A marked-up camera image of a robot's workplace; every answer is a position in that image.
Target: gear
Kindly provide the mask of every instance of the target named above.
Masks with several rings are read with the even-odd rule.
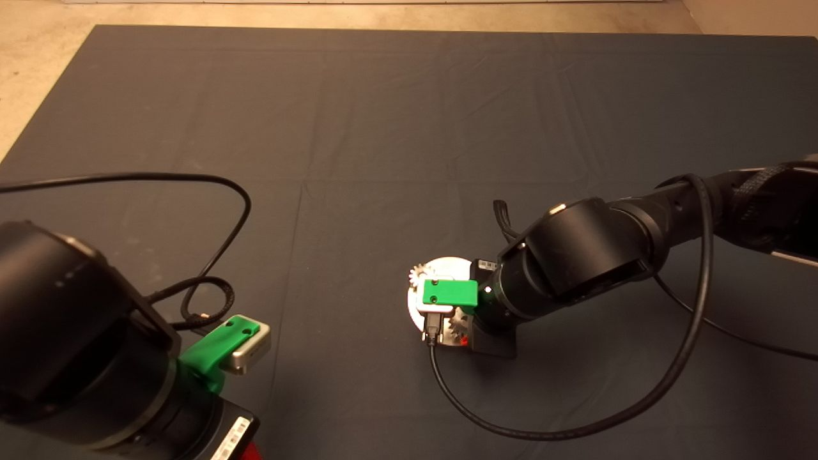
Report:
[[[434,270],[428,265],[415,265],[412,270],[409,270],[409,284],[415,291],[420,287],[423,280],[432,277],[434,277]]]
[[[460,307],[457,307],[454,316],[449,318],[449,330],[458,340],[469,335],[469,315],[463,313]]]

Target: green mount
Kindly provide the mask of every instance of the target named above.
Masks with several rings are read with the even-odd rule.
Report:
[[[257,322],[234,316],[188,348],[179,361],[193,369],[208,390],[218,395],[224,388],[224,372],[219,364],[260,328]]]
[[[426,280],[423,284],[423,303],[452,305],[460,307],[463,313],[474,314],[478,287],[475,280]]]

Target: gray mat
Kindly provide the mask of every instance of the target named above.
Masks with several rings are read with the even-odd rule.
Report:
[[[632,422],[550,444],[485,433],[440,394],[405,290],[413,264],[493,258],[492,199],[524,227],[561,201],[798,159],[818,152],[816,126],[814,38],[101,26],[0,178],[147,169],[248,188],[254,212],[213,273],[277,337],[225,393],[262,418],[266,458],[803,459],[818,449],[818,368],[709,330]],[[194,274],[238,206],[189,184],[0,200],[4,219],[98,246],[143,292]],[[689,298],[697,245],[665,269]],[[814,270],[727,244],[716,264],[715,319],[818,350]],[[687,320],[644,282],[521,327],[514,361],[440,359],[476,412],[558,429],[640,398]],[[3,458],[92,456],[5,426],[0,442]]]

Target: barcode label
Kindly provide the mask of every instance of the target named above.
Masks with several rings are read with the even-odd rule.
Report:
[[[236,422],[233,423],[233,427],[230,431],[227,432],[227,435],[224,436],[224,440],[216,449],[216,453],[210,458],[210,460],[228,460],[230,456],[233,454],[233,451],[236,450],[236,446],[239,444],[241,440],[241,436],[247,431],[247,428],[250,426],[250,420],[247,420],[244,417],[238,417]]]

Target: tan floor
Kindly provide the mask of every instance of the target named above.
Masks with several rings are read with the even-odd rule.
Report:
[[[772,0],[746,0],[756,14]],[[705,33],[786,34],[786,21],[735,16],[740,0],[685,0]],[[787,0],[781,3],[818,3]],[[796,19],[794,24],[809,20]],[[700,34],[682,0],[659,3],[527,5],[65,5],[59,0],[0,0],[0,159],[95,24],[212,25],[345,29]],[[808,27],[794,33],[818,34]]]

